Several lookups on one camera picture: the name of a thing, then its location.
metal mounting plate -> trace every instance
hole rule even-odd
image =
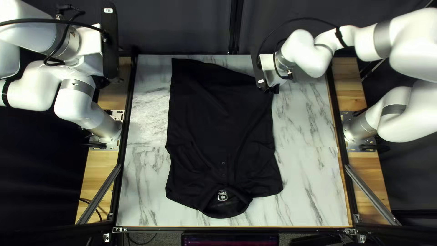
[[[124,110],[111,109],[111,112],[112,112],[112,117],[114,119],[118,119],[123,123],[123,120],[125,119],[125,111]],[[91,136],[90,143],[98,142],[97,139],[98,139],[98,137],[96,137],[94,135]],[[106,149],[90,148],[90,151],[118,151],[119,148],[120,148],[120,137],[118,137],[116,140],[114,140],[110,143],[107,143]]]
[[[353,115],[354,111],[340,111],[340,117],[341,121],[347,121],[354,117]],[[376,146],[376,140],[375,137],[370,137],[365,140],[365,145],[369,146]],[[360,144],[356,144],[354,142],[348,141],[346,138],[344,138],[344,142],[346,143],[347,152],[375,152],[375,149],[368,149],[368,150],[360,150]]]

dark wall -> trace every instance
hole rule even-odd
[[[87,12],[77,20],[100,23],[101,0],[24,0],[54,16],[56,4]],[[120,46],[142,53],[224,53],[228,48],[230,0],[113,0]]]
[[[79,21],[100,22],[100,0],[24,0],[54,15],[57,3],[87,11]],[[113,0],[118,11],[120,45],[136,45],[142,53],[225,53],[229,42],[231,0]],[[285,20],[316,17],[336,25],[364,27],[421,8],[429,0],[246,0],[240,53],[255,51],[263,38]],[[289,24],[271,37],[263,52],[303,28],[314,36],[331,27],[309,21]]]

folded black shirt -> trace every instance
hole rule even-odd
[[[274,157],[273,95],[218,65],[172,59],[166,196],[213,218],[243,213],[282,191]]]

black metal frame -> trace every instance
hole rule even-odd
[[[229,20],[228,55],[236,55],[239,51],[241,20],[244,0],[231,1],[231,17]]]

wire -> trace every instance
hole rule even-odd
[[[89,237],[86,246],[90,246],[92,242],[93,242],[93,237]]]
[[[55,23],[55,24],[70,24],[73,26],[81,26],[81,27],[86,27],[89,29],[93,29],[95,31],[98,31],[102,34],[106,34],[106,32],[103,29],[100,29],[98,27],[89,25],[89,24],[85,24],[85,23],[80,23],[80,22],[70,22],[70,21],[64,21],[64,20],[55,20],[55,19],[36,19],[36,18],[30,18],[30,19],[17,19],[17,20],[11,20],[11,21],[3,21],[0,22],[0,27],[1,26],[5,26],[5,25],[11,25],[11,24],[19,24],[19,23]]]
[[[72,21],[74,21],[74,19],[76,19],[77,17],[79,17],[80,15],[84,15],[85,11],[80,11],[75,14],[68,22],[71,23]],[[68,34],[68,29],[70,28],[70,24],[67,24],[67,26],[65,26],[64,29],[64,33],[62,33],[61,39],[59,41],[59,44],[56,46],[56,48],[54,50],[52,50],[52,52],[50,54],[48,54],[45,58],[44,58],[44,65],[49,66],[49,67],[54,67],[54,66],[59,66],[59,65],[65,65],[65,62],[57,62],[57,63],[48,63],[49,59],[56,54],[56,52],[59,51],[59,49],[62,47],[62,45],[64,44],[65,38],[67,37]]]
[[[84,24],[84,23],[80,23],[80,22],[74,22],[74,19],[76,19],[77,17],[79,17],[80,15],[85,14],[85,11],[81,11],[77,8],[73,8],[76,11],[80,11],[79,13],[77,13],[76,15],[74,15],[70,20],[65,21],[65,20],[55,20],[55,19],[37,19],[37,18],[26,18],[26,19],[17,19],[17,20],[11,20],[11,21],[3,21],[0,22],[0,27],[5,26],[5,25],[12,25],[12,24],[20,24],[20,23],[55,23],[55,24],[66,24],[66,28],[62,34],[62,37],[60,39],[59,44],[57,45],[57,47],[48,55],[45,57],[44,59],[44,64],[46,66],[49,67],[53,67],[53,66],[58,66],[58,65],[64,65],[64,62],[59,62],[59,63],[47,63],[48,60],[56,53],[58,52],[58,50],[61,48],[62,44],[64,43],[64,40],[68,34],[68,28],[71,25],[76,25],[76,26],[81,26],[81,27],[86,27],[89,29],[93,29],[95,31],[98,31],[101,33],[101,35],[103,36],[104,39],[108,39],[108,37],[106,36],[106,32],[103,29],[97,28],[95,26],[89,25],[89,24]]]
[[[88,148],[106,149],[106,144],[103,143],[81,143],[80,145]]]
[[[147,241],[147,242],[143,242],[143,243],[135,242],[134,240],[132,240],[131,237],[129,236],[129,233],[126,233],[126,235],[127,235],[127,237],[128,237],[128,244],[129,244],[129,245],[130,245],[129,242],[133,242],[133,243],[136,244],[136,245],[146,245],[146,244],[148,244],[149,242],[151,242],[151,241],[156,237],[157,233],[155,233],[155,235],[153,235],[153,237],[152,237],[149,241]]]
[[[313,17],[301,17],[301,18],[296,18],[296,19],[291,19],[291,20],[288,20],[288,21],[284,21],[284,22],[282,22],[279,26],[277,26],[275,29],[273,29],[265,38],[264,38],[264,40],[262,41],[262,43],[261,43],[261,45],[260,45],[260,47],[259,47],[259,49],[258,49],[258,52],[257,52],[257,66],[258,66],[258,68],[260,68],[261,69],[261,62],[260,62],[260,53],[261,53],[261,49],[263,48],[263,46],[264,46],[264,43],[267,41],[267,39],[276,31],[276,30],[278,30],[279,28],[281,28],[283,25],[285,25],[285,24],[288,24],[288,23],[291,23],[291,22],[294,22],[294,21],[303,21],[303,20],[308,20],[308,21],[318,21],[318,22],[322,22],[322,23],[325,23],[325,24],[327,24],[327,25],[330,25],[330,26],[333,26],[333,27],[335,27],[335,28],[337,28],[338,26],[337,25],[334,25],[334,24],[332,24],[332,23],[329,23],[329,22],[327,22],[327,21],[324,21],[324,20],[321,20],[321,19],[318,19],[318,18],[313,18]]]
[[[87,201],[87,200],[85,200],[85,199],[83,199],[83,198],[79,198],[79,201],[82,201],[82,202],[84,202],[84,203],[86,203],[86,204],[90,204],[90,202],[89,201]],[[99,218],[100,218],[100,222],[102,222],[103,220],[102,220],[102,216],[100,215],[100,213],[99,213],[99,211],[96,209],[96,213],[97,213],[97,215],[99,216]]]

